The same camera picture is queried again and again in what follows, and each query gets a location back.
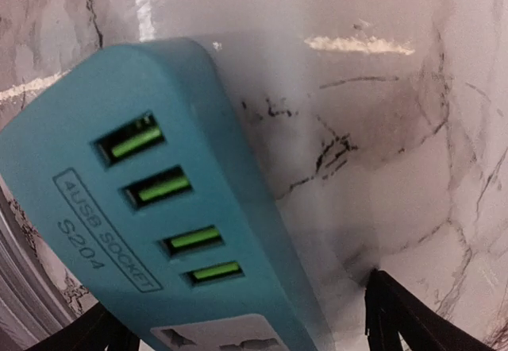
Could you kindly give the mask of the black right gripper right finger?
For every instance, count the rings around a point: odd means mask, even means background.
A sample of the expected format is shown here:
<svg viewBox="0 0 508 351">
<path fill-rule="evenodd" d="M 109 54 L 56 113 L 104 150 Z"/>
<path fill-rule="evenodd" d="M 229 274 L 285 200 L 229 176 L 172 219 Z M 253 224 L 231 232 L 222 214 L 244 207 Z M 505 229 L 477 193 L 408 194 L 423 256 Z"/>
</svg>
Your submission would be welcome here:
<svg viewBox="0 0 508 351">
<path fill-rule="evenodd" d="M 371 270 L 365 296 L 370 350 L 489 350 L 490 347 L 430 310 L 387 272 Z"/>
</svg>

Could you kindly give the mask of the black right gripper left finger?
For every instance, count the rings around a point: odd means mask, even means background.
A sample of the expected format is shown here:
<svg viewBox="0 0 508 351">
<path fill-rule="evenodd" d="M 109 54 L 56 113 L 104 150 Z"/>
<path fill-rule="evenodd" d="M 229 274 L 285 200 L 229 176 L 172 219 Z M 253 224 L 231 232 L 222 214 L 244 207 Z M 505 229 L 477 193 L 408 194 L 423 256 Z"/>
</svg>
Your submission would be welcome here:
<svg viewBox="0 0 508 351">
<path fill-rule="evenodd" d="M 140 339 L 101 303 L 62 330 L 28 348 L 28 351 L 137 351 Z"/>
</svg>

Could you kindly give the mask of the teal power strip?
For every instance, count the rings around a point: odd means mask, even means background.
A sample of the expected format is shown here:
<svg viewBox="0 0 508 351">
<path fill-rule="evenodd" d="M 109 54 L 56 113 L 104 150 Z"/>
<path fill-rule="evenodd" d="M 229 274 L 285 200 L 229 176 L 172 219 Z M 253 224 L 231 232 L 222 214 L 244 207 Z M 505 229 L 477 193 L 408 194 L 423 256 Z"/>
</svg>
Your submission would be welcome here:
<svg viewBox="0 0 508 351">
<path fill-rule="evenodd" d="M 2 129 L 1 175 L 52 251 L 153 349 L 333 349 L 195 41 L 96 52 Z"/>
</svg>

